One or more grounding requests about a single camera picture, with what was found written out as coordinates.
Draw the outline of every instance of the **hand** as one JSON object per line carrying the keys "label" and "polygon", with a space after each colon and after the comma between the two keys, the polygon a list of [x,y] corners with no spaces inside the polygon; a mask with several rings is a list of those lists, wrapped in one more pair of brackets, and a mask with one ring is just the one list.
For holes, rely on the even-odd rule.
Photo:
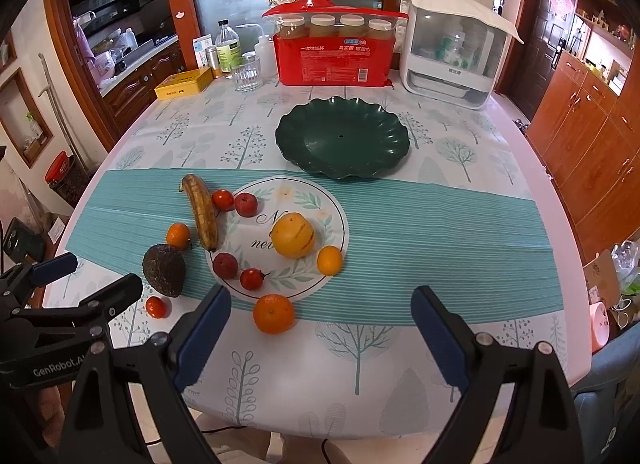
{"label": "hand", "polygon": [[42,437],[49,446],[55,448],[60,443],[65,412],[60,402],[60,392],[56,386],[44,388],[38,394],[38,407],[44,419]]}

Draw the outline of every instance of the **yellow box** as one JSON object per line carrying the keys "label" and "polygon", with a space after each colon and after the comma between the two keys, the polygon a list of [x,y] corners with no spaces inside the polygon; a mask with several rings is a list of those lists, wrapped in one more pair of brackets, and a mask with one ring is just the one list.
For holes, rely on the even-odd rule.
{"label": "yellow box", "polygon": [[171,99],[178,96],[192,96],[207,88],[213,82],[210,67],[200,67],[168,76],[164,82],[156,87],[158,99]]}

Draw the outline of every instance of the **dark front door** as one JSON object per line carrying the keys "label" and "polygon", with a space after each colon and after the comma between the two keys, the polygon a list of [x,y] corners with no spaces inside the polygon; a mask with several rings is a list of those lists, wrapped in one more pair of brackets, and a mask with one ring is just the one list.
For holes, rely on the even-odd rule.
{"label": "dark front door", "polygon": [[538,110],[554,69],[558,40],[571,31],[575,0],[538,0],[533,29],[525,40],[525,52],[508,90],[511,101],[529,118]]}

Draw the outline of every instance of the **cardboard box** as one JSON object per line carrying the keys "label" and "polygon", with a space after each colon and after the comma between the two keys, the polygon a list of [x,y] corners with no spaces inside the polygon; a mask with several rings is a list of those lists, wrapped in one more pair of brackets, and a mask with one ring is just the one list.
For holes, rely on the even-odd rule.
{"label": "cardboard box", "polygon": [[597,287],[600,299],[609,309],[618,303],[622,290],[616,274],[616,266],[611,258],[611,251],[599,253],[591,262],[583,267],[587,290]]}
{"label": "cardboard box", "polygon": [[168,76],[156,87],[156,96],[158,99],[192,96],[202,92],[211,82],[213,82],[213,73],[210,67],[179,72]]}

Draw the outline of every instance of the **white jar lid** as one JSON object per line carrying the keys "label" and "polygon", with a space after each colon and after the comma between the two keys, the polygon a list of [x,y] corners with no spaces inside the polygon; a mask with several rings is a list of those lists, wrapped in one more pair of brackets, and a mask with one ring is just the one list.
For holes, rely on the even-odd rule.
{"label": "white jar lid", "polygon": [[343,15],[340,17],[340,24],[345,26],[363,26],[364,18],[360,15]]}
{"label": "white jar lid", "polygon": [[371,19],[369,21],[369,27],[377,31],[391,31],[392,25],[388,20]]}
{"label": "white jar lid", "polygon": [[333,15],[313,15],[311,23],[315,26],[332,26],[335,24],[335,17]]}
{"label": "white jar lid", "polygon": [[296,26],[303,26],[305,24],[305,18],[302,15],[287,15],[282,18],[282,25],[288,28],[294,28]]}

